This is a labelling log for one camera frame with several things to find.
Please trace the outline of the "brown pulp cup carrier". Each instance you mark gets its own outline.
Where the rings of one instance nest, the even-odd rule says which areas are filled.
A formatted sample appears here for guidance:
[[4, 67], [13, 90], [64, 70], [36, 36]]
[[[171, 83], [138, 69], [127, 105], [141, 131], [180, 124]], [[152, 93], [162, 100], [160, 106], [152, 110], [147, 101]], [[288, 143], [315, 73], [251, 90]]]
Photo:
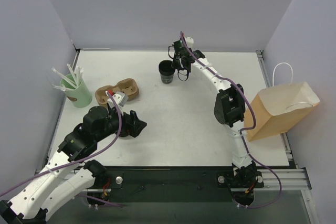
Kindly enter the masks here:
[[128, 96], [128, 101], [134, 100], [139, 95], [139, 87], [136, 81], [132, 78], [126, 78], [119, 81], [116, 85], [111, 86], [103, 86], [96, 90], [95, 99], [100, 106], [107, 107], [107, 99], [106, 91], [111, 90], [113, 94], [117, 92], [124, 93]]

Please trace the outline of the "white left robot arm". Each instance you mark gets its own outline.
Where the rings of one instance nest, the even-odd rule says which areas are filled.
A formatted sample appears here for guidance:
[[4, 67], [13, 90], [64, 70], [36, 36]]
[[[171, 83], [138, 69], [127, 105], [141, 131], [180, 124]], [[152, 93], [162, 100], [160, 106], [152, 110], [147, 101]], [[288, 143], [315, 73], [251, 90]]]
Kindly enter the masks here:
[[1, 217], [7, 223], [46, 223], [84, 189], [106, 188], [111, 182], [107, 169], [91, 158], [98, 143], [110, 135], [137, 137], [146, 126], [133, 110], [92, 107], [38, 176], [15, 197], [1, 201]]

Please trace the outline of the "brown paper takeout bag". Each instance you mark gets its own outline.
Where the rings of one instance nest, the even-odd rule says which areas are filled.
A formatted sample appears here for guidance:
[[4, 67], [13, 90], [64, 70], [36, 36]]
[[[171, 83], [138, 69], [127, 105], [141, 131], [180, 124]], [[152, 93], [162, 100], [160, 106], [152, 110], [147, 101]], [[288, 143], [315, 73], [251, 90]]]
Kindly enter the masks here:
[[274, 68], [271, 87], [260, 90], [251, 101], [244, 127], [255, 127], [246, 131], [248, 141], [287, 133], [320, 103], [308, 83], [293, 82], [293, 69], [290, 70], [290, 82], [275, 85]]

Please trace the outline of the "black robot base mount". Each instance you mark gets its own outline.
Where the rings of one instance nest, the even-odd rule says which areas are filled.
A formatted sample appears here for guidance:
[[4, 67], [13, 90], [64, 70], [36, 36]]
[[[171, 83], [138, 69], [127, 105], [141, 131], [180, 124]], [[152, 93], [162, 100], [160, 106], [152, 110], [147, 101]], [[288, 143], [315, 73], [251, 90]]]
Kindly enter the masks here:
[[107, 178], [88, 195], [117, 204], [143, 202], [230, 202], [232, 195], [254, 200], [264, 187], [261, 172], [230, 166], [109, 166]]

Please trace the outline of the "white wrapped straw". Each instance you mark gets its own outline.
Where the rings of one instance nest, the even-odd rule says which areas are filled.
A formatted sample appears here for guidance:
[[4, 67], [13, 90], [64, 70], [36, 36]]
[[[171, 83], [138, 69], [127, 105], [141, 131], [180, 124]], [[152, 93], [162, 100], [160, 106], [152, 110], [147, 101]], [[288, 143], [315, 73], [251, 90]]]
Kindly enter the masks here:
[[77, 83], [77, 88], [78, 88], [81, 84], [83, 68], [81, 66], [77, 66], [75, 68], [75, 74], [76, 74], [76, 83]]
[[77, 87], [77, 85], [73, 81], [71, 81], [68, 77], [66, 77], [65, 75], [63, 75], [59, 71], [57, 71], [54, 67], [52, 67], [52, 71], [54, 73], [56, 73], [57, 75], [59, 75], [63, 80], [65, 80], [67, 83], [69, 83], [72, 87], [74, 87], [74, 88]]
[[74, 71], [73, 71], [73, 69], [72, 69], [72, 67], [71, 67], [70, 64], [67, 64], [67, 67], [68, 67], [69, 72], [70, 72], [70, 74], [71, 74], [71, 76], [72, 76], [72, 78], [73, 78], [73, 80], [74, 80], [74, 82], [75, 82], [75, 85], [76, 85], [76, 87], [77, 87], [78, 84], [77, 84], [77, 80], [76, 80], [76, 75], [75, 75], [75, 73], [74, 73]]
[[54, 87], [55, 89], [61, 90], [61, 91], [63, 91], [63, 92], [66, 91], [66, 88], [65, 88], [65, 87], [56, 86], [56, 85], [53, 85], [53, 87]]

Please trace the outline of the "stack of dark paper cups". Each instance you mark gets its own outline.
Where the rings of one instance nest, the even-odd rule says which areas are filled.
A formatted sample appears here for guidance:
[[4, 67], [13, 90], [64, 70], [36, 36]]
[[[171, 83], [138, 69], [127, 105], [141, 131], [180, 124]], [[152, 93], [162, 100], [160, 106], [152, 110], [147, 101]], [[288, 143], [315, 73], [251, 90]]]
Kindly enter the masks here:
[[169, 84], [173, 81], [173, 77], [175, 74], [175, 68], [172, 67], [172, 60], [163, 60], [159, 63], [159, 73], [161, 77], [161, 81], [164, 84]]

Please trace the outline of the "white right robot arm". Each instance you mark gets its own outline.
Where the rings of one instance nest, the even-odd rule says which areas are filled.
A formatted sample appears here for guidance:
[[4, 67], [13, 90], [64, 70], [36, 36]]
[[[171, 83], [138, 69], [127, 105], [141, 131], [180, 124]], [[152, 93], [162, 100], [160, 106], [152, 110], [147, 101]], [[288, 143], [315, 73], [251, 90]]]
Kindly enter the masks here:
[[238, 127], [237, 122], [244, 120], [245, 100], [240, 84], [233, 85], [225, 80], [207, 58], [199, 50], [191, 51], [186, 46], [192, 45], [193, 39], [178, 40], [172, 44], [174, 56], [172, 67], [177, 71], [186, 71], [188, 76], [191, 72], [200, 79], [209, 82], [209, 87], [216, 91], [214, 115], [216, 120], [225, 126], [231, 148], [233, 160], [233, 178], [225, 179], [228, 187], [246, 188], [243, 195], [251, 194], [258, 183], [256, 164], [250, 156], [246, 142]]

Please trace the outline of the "stack of black cup lids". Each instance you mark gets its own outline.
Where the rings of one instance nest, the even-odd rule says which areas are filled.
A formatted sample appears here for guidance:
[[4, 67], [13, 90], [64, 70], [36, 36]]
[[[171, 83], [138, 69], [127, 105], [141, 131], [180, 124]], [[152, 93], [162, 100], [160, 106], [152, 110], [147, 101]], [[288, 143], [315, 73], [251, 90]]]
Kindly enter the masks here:
[[119, 134], [119, 137], [121, 137], [121, 138], [125, 138], [125, 137], [128, 137], [129, 136], [129, 134], [128, 133], [125, 133], [125, 132], [121, 132], [120, 134]]

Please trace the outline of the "green straw holder cup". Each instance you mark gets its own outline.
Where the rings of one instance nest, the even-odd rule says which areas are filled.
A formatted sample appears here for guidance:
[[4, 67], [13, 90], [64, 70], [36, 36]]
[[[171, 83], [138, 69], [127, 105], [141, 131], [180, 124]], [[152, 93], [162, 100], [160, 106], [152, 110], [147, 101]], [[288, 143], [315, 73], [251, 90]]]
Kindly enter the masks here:
[[60, 81], [60, 86], [65, 86], [65, 88], [67, 88], [64, 91], [65, 96], [70, 100], [74, 107], [84, 108], [91, 103], [92, 94], [87, 88], [83, 78], [80, 79], [80, 84], [77, 88], [74, 88], [64, 79]]

